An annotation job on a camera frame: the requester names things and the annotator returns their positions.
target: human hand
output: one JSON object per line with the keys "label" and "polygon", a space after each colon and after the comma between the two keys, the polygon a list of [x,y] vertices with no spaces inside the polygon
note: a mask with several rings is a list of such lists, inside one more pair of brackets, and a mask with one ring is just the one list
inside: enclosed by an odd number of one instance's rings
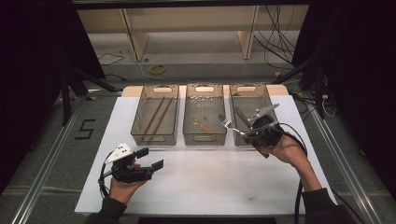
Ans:
{"label": "human hand", "polygon": [[262,155],[272,154],[280,161],[289,163],[296,168],[305,191],[321,189],[321,185],[315,175],[308,158],[301,146],[292,138],[282,135],[278,144],[274,147],[255,147]]}
{"label": "human hand", "polygon": [[279,142],[274,147],[255,147],[264,157],[271,154],[277,157],[280,161],[289,163],[293,167],[298,167],[300,164],[307,163],[308,158],[301,146],[292,138],[282,135]]}
{"label": "human hand", "polygon": [[[134,168],[139,168],[140,164],[133,162],[133,166]],[[110,193],[108,197],[115,199],[121,203],[127,204],[134,195],[134,192],[146,182],[147,180],[133,183],[123,183],[117,181],[114,177],[111,177]]]}

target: black sleeve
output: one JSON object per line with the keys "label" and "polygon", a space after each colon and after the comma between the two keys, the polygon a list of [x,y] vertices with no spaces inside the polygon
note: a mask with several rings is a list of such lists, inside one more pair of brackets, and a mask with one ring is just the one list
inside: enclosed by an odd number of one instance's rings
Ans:
{"label": "black sleeve", "polygon": [[119,218],[125,212],[126,205],[111,198],[104,198],[99,213],[90,214],[85,224],[120,224]]}
{"label": "black sleeve", "polygon": [[356,224],[344,205],[336,205],[326,189],[303,192],[305,224]]}

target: tripod leg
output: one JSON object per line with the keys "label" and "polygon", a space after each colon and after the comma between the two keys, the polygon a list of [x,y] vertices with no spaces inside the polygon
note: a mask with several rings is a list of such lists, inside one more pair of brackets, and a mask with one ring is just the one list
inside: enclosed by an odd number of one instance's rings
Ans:
{"label": "tripod leg", "polygon": [[315,106],[318,114],[322,119],[324,119],[324,108],[322,107],[322,97],[325,94],[324,89],[325,85],[323,83],[324,74],[318,65],[318,73],[317,73],[317,86],[316,86],[316,94],[315,94]]}
{"label": "tripod leg", "polygon": [[105,83],[102,80],[99,80],[96,77],[93,77],[92,75],[88,74],[87,72],[84,72],[78,68],[72,68],[72,73],[77,74],[78,76],[82,77],[82,78],[86,78],[89,81],[93,82],[94,84],[103,87],[104,89],[106,89],[107,91],[122,91],[122,89],[118,89],[115,88],[113,86],[108,85],[107,83]]}
{"label": "tripod leg", "polygon": [[304,63],[298,65],[296,68],[294,68],[293,70],[288,72],[285,76],[278,78],[277,80],[273,81],[271,84],[281,84],[281,83],[285,82],[286,80],[288,80],[289,78],[298,75],[299,73],[304,71],[305,68],[309,65],[309,61],[310,60],[307,60]]}
{"label": "tripod leg", "polygon": [[66,78],[66,72],[64,71],[61,75],[61,87],[62,87],[62,104],[64,106],[64,123],[62,126],[64,126],[67,121],[69,121],[70,116],[71,116],[71,106],[70,106],[70,96],[69,96],[69,89],[67,88],[67,78]]}

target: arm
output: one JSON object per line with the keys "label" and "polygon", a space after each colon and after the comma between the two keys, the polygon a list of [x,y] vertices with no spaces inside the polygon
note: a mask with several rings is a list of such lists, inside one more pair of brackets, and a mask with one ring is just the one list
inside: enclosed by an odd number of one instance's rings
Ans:
{"label": "arm", "polygon": [[98,213],[90,214],[85,220],[86,224],[120,224],[119,218],[125,212],[126,204],[131,200],[134,193],[147,181],[139,181],[130,184],[118,182],[114,177],[110,182],[110,193],[104,198],[102,209]]}
{"label": "arm", "polygon": [[262,155],[272,154],[280,161],[293,166],[304,187],[305,224],[313,223],[356,223],[343,205],[336,205],[330,199],[315,174],[303,149],[290,137],[282,135],[274,147],[255,147]]}

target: fork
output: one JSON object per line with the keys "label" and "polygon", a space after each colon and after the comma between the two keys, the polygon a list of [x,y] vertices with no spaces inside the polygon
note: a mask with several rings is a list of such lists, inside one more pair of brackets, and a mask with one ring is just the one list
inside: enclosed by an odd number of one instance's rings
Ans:
{"label": "fork", "polygon": [[222,124],[224,127],[228,128],[228,129],[232,129],[232,130],[238,132],[238,133],[241,134],[241,135],[245,135],[245,133],[243,133],[243,132],[237,130],[237,129],[235,128],[235,126],[233,126],[233,124],[232,124],[229,120],[227,120],[222,114],[219,114],[219,115],[218,115],[218,118],[219,118],[221,124]]}

